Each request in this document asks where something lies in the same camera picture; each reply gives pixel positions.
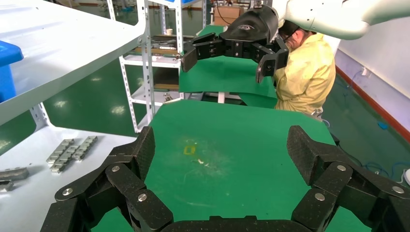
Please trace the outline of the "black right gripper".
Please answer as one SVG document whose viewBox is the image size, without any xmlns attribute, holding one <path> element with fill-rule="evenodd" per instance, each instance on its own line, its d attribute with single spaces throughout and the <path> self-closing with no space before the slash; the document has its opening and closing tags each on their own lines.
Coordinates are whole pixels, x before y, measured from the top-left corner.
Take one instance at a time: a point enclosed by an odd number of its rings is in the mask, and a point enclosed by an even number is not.
<svg viewBox="0 0 410 232">
<path fill-rule="evenodd" d="M 280 36 L 274 37 L 277 29 L 278 17 L 271 7 L 249 9 L 221 33 L 221 39 L 208 33 L 186 42 L 181 69 L 188 72 L 197 61 L 222 55 L 248 58 L 258 63 L 255 78 L 260 84 L 265 77 L 272 77 L 277 69 L 287 66 L 289 49 Z"/>
</svg>

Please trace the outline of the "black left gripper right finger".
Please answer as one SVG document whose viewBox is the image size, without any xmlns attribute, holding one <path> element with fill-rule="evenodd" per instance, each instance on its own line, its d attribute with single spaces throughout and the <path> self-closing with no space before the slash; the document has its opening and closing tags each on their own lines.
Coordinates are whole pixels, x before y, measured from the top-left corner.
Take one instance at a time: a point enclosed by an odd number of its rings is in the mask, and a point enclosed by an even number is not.
<svg viewBox="0 0 410 232">
<path fill-rule="evenodd" d="M 314 141 L 297 125 L 289 128 L 287 150 L 310 186 L 292 221 L 323 232 L 342 207 L 374 232 L 409 231 L 408 188 L 356 165 L 337 146 Z"/>
</svg>

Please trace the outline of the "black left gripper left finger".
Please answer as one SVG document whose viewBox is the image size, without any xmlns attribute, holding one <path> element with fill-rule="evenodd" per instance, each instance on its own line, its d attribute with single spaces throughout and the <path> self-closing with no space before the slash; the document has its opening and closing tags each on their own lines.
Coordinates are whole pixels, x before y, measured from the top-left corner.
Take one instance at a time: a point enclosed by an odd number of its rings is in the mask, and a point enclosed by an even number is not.
<svg viewBox="0 0 410 232">
<path fill-rule="evenodd" d="M 135 232 L 159 232 L 171 210 L 145 184 L 155 154 L 154 130 L 145 126 L 135 141 L 114 147 L 102 165 L 55 194 L 43 232 L 89 232 L 118 209 Z"/>
</svg>

